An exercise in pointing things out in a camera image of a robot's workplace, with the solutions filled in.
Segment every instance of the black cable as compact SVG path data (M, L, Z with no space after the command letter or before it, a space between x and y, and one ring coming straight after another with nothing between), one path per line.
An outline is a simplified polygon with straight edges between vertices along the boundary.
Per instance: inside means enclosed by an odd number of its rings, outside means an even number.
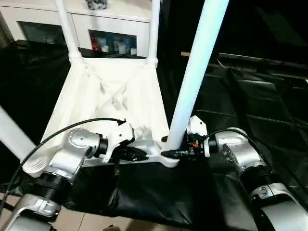
M4 208L6 208L9 211L13 211L14 210L14 206L10 205L9 203L4 202Z
M75 123L75 124L72 124L72 125L69 125L53 134L51 134L49 137L47 137L46 139L44 139L41 143L39 143L38 146L36 146L31 152L29 152L29 154L22 160L22 162L19 164L17 170L14 172L14 175L12 176L11 178L11 181L10 183L8 184L8 187L6 189L6 192L3 196L3 199L2 199L2 202L0 204L0 216L2 214L2 211L3 211L3 208L6 204L6 200L9 196L9 193L10 193L10 190L11 190L11 187L13 185L13 182L15 180L15 178L17 177L19 171L21 170L21 168L23 167L23 165L25 164L25 162L33 155L33 153L35 153L41 146L43 146L45 143L47 143L49 140L51 140L53 137L59 135L60 133L66 131L66 130L69 130L73 127L76 127L78 125L81 125L81 124L85 124L85 123L89 123L89 122L93 122L93 121L115 121L117 122L119 125L125 123L125 121L123 120L119 120L119 119L113 119L113 118L94 118L94 119L87 119L87 120L84 120L84 121L80 121L78 123Z

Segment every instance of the black cloth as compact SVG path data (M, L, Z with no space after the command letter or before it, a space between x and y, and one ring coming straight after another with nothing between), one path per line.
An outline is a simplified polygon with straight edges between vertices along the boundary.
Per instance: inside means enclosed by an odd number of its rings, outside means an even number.
M101 56L81 51L86 57ZM0 105L38 143L69 70L67 50L17 42L1 50L0 58ZM169 124L186 64L185 58L176 64L160 61L157 68ZM307 83L302 79L209 67L193 115L199 116L209 131L244 129L258 141L274 170L307 206L307 95ZM3 186L11 176L4 174L5 169L12 172L18 161L3 147L0 152ZM29 184L21 186L26 193ZM196 230L257 229L248 195L234 166L222 155L214 154L209 160L181 161L172 169L159 163L124 165L120 166L119 176L114 176L113 166L83 168L65 206Z

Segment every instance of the white cylinder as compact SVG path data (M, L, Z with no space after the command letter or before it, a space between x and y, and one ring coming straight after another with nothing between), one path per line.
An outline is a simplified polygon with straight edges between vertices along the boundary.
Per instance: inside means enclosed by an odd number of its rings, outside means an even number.
M22 161L29 152L35 148L35 144L18 127L12 118L0 106L0 141L20 160ZM29 158L24 165L24 171L28 174L40 172L47 164L46 156L37 156Z
M205 0L164 150L180 147L229 0Z
M35 148L30 138L0 106L0 140L20 160Z
M62 31L68 48L68 57L70 61L73 59L80 59L81 54L78 50L76 39L72 30L72 25L68 20L68 14L63 0L56 0L58 14L61 20Z
M152 0L152 17L150 23L150 41L148 61L157 64L157 41L159 26L160 0Z

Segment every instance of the red bottle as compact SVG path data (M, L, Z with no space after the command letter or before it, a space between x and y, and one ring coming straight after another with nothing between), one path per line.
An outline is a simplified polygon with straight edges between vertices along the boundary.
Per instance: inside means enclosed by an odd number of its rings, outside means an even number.
M100 47L97 45L94 35L90 35L90 37L91 37L91 43L92 43L92 50L94 50L94 51L100 51L101 49L100 49Z

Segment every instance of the white cabinet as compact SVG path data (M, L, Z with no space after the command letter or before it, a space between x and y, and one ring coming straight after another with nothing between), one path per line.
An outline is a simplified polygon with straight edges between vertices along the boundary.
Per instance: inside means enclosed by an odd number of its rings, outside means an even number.
M14 40L65 43L57 12L14 7L0 7L0 12Z
M148 55L150 0L111 0L99 11L89 10L85 0L64 2L79 47L92 49L92 35L100 50L104 41L109 53L121 52L118 45L124 44L126 53L132 48ZM0 0L0 12L15 40L65 43L53 0Z
M129 35L132 40L130 44L134 43L134 40L136 41L137 55L144 57L148 55L150 34L149 23L105 17L93 17L81 14L73 14L73 20L78 41L82 48L92 49L90 34L93 31L92 34L95 37L98 37L100 34L95 33L95 31L101 31L103 32L101 33L102 38L104 34L106 34L106 36L109 34L112 37L121 34L122 36L119 40L123 40L125 39L125 35Z

